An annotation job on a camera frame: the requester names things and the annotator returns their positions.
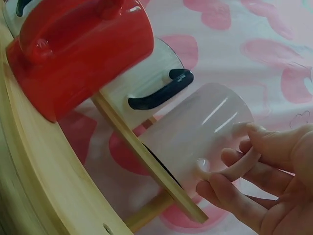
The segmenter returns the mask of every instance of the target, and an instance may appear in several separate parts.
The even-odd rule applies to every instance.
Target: red handle
[[[54,53],[45,35],[53,35],[54,27],[62,27],[57,22],[75,21],[83,16],[86,9],[94,9],[100,18],[111,20],[120,15],[124,2],[125,0],[43,0],[31,11],[21,28],[19,41],[24,56],[34,64],[45,62]]]

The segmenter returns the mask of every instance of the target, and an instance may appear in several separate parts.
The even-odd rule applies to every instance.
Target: fabric tablecloth
[[[313,119],[313,0],[142,0],[155,36],[168,43],[195,81],[163,115],[207,82],[227,85],[257,123],[288,130]],[[112,131],[90,100],[60,125],[86,170],[116,212],[126,218],[159,188]],[[140,135],[143,127],[135,129]],[[270,198],[245,180],[244,193]],[[175,205],[138,235],[252,235],[235,217],[200,197],[205,224]]]

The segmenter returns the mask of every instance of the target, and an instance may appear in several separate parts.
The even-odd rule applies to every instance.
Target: mug
[[[42,0],[7,0],[3,8],[5,22],[14,38],[16,38],[29,13]]]
[[[26,97],[55,122],[153,48],[150,21],[137,0],[43,0],[6,54]]]
[[[224,85],[207,83],[139,139],[192,195],[197,182],[209,180],[211,172],[221,171],[234,181],[259,160],[261,155],[253,148],[230,168],[220,158],[223,148],[238,148],[249,122],[254,122],[253,116],[240,96]]]
[[[104,86],[110,104],[135,129],[180,95],[194,80],[173,49],[155,38],[152,54]]]

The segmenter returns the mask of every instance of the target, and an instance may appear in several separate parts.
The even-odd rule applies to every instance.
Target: mug handle
[[[19,36],[20,48],[26,59],[41,64],[53,55],[44,35],[59,20],[72,21],[80,17],[83,6],[95,7],[95,13],[104,20],[112,20],[120,15],[125,0],[43,0],[26,18]]]
[[[247,135],[247,122],[236,123],[232,128],[232,137],[239,138]],[[243,177],[254,165],[259,161],[261,154],[253,147],[235,164],[219,171],[219,174],[225,176],[229,181],[233,182]],[[198,159],[196,163],[197,174],[206,181],[210,181],[213,172],[208,172],[209,161],[207,159]]]
[[[24,8],[29,4],[32,0],[18,0],[16,8],[15,8],[15,13],[18,17],[23,16],[23,11]]]
[[[194,80],[192,72],[186,69],[170,70],[169,77],[172,81],[157,92],[142,98],[129,98],[129,106],[134,110],[153,109],[181,92]]]

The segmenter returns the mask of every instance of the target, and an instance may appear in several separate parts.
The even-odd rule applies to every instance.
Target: wooden mug rack
[[[5,47],[13,40],[0,14],[0,231],[15,235],[132,235],[173,203],[192,220],[208,217],[145,148],[99,91],[91,99],[164,189],[123,221],[85,171],[57,123],[44,119],[18,86]],[[152,117],[143,125],[147,128]]]

